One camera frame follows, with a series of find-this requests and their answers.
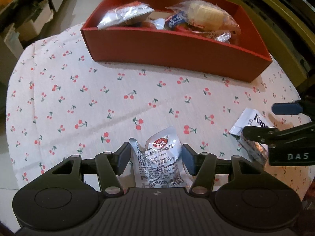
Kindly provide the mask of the white wafer bar packet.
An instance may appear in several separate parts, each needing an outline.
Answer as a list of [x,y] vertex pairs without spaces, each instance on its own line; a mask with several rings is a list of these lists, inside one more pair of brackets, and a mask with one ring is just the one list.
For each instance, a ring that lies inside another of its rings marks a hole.
[[247,151],[251,160],[264,166],[268,160],[268,146],[262,134],[267,133],[270,127],[256,109],[245,108],[229,133]]

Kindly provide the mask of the silver snack packet red logo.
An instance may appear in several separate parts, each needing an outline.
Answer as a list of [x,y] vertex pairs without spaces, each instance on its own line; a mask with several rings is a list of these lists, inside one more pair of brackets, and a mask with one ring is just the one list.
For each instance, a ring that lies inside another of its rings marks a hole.
[[141,147],[130,138],[132,167],[138,188],[190,188],[192,180],[182,162],[182,145],[175,128],[168,127],[154,135]]

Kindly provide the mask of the clear round cake packet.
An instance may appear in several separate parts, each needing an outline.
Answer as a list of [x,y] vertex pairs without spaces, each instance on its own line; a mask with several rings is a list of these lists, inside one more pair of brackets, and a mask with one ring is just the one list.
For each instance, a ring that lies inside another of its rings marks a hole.
[[228,30],[241,34],[241,28],[234,18],[212,3],[189,0],[167,7],[167,9],[183,12],[183,18],[189,25],[204,31]]

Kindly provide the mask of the blue orange chicken leg packet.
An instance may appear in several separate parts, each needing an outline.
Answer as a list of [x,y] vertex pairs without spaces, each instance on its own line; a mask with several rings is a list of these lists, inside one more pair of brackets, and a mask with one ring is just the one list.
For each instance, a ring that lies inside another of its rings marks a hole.
[[187,28],[186,14],[183,11],[171,14],[166,18],[164,27],[167,30],[178,30],[179,27]]

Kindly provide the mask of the vacuum packed sausages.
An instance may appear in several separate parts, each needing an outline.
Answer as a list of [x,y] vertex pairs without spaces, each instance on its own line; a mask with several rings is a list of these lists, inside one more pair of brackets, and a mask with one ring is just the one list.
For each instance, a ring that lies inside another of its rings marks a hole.
[[156,30],[164,30],[166,20],[163,18],[158,19],[146,19],[145,21],[141,22],[141,27],[156,29]]

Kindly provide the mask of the white spicy strip packet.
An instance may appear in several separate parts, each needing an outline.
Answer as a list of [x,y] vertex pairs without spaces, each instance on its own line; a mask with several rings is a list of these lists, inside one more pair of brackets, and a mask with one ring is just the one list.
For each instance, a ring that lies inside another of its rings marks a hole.
[[148,4],[134,1],[107,11],[98,23],[97,28],[98,30],[103,30],[115,26],[134,25],[145,21],[154,11]]

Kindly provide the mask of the small orange pastry packet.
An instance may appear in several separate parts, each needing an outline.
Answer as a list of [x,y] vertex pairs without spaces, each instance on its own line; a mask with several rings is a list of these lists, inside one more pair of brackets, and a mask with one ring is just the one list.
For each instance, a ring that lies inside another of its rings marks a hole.
[[232,35],[229,31],[213,31],[212,39],[222,43],[229,43]]

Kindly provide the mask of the cherry print tablecloth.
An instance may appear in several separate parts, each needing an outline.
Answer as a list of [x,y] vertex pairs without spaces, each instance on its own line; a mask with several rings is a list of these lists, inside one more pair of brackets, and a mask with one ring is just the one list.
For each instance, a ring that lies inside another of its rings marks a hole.
[[174,127],[182,143],[221,159],[247,152],[229,134],[244,109],[280,130],[305,115],[277,116],[274,103],[299,94],[273,61],[252,83],[191,71],[97,63],[76,25],[34,42],[8,83],[6,135],[19,187],[73,154],[93,158]]

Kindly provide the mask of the wooden tv cabinet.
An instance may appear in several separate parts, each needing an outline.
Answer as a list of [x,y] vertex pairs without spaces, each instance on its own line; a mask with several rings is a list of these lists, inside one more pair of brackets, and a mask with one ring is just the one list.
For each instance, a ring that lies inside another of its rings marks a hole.
[[314,84],[314,6],[306,0],[228,0],[244,7],[299,92]]

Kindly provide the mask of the red cardboard box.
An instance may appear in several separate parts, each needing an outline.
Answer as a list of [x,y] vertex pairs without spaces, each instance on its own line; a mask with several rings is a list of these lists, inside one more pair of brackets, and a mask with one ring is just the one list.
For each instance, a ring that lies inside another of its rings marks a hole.
[[97,28],[103,15],[127,3],[140,1],[159,12],[188,0],[102,0],[81,28],[95,61],[161,65],[229,77],[255,80],[272,62],[270,53],[242,6],[227,0],[203,0],[227,11],[240,25],[237,45],[170,30],[142,27]]

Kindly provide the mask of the white storage box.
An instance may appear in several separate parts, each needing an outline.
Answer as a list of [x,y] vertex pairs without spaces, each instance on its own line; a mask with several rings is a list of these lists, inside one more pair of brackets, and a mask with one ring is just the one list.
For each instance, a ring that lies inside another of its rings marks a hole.
[[53,14],[54,11],[50,8],[48,0],[35,4],[29,16],[17,28],[19,39],[29,41],[37,37],[44,25],[52,20]]

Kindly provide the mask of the dark coffee table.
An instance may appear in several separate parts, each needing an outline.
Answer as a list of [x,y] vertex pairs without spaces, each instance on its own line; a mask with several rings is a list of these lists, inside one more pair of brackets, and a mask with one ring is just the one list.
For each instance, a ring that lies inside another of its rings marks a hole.
[[[43,0],[13,0],[7,6],[1,6],[1,31],[14,23],[14,27],[17,28],[23,23],[23,21],[29,16],[29,13],[32,10],[32,7],[40,3]],[[59,11],[64,0],[48,0],[50,8],[54,11],[53,18],[56,13]],[[41,30],[40,34],[29,41],[21,41],[23,44],[29,43],[30,41],[38,40],[41,37],[44,37],[47,31],[51,28],[51,22],[46,23]]]

